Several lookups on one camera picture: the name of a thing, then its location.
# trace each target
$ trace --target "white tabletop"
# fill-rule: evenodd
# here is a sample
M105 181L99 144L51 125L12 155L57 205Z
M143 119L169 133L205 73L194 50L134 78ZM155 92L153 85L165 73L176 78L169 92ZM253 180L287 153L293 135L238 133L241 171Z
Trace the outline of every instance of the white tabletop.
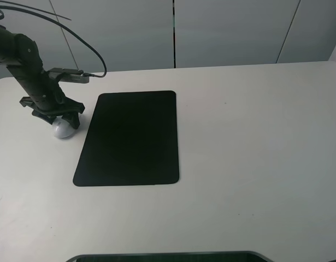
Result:
M109 73L61 83L85 104L59 140L0 80L0 262L82 254L253 251L336 259L336 63ZM98 95L177 93L180 181L76 187Z

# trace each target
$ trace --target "mouse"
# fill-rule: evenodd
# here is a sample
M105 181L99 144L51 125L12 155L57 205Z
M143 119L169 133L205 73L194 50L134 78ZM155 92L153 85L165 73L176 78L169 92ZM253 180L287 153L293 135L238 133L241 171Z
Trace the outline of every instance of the mouse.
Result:
M61 116L58 116L52 123L52 132L57 138L67 138L74 134L75 129Z

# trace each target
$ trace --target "white table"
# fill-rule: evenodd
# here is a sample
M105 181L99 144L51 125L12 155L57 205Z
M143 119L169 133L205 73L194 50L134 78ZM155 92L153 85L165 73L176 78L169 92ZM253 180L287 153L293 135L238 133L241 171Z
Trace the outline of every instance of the white table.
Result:
M52 137L0 80L0 262L82 254L254 251L274 262L336 259L336 63L109 73L62 83L85 104ZM180 181L76 187L97 97L177 93Z

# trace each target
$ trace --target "mouse pad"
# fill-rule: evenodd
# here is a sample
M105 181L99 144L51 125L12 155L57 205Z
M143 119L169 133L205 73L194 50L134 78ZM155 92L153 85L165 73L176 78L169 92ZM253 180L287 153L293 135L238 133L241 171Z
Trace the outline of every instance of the mouse pad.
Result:
M178 180L175 92L101 94L73 183L135 186Z

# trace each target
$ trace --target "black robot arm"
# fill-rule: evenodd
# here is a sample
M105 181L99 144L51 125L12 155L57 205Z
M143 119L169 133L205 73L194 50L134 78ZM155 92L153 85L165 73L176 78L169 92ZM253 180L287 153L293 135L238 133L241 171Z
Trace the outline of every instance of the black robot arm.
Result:
M79 127L78 113L85 107L67 98L58 82L67 81L82 70L54 68L43 69L36 43L23 34L12 34L0 26L0 65L6 66L29 97L20 100L22 106L33 109L32 115L52 124L57 116L62 116L74 129Z

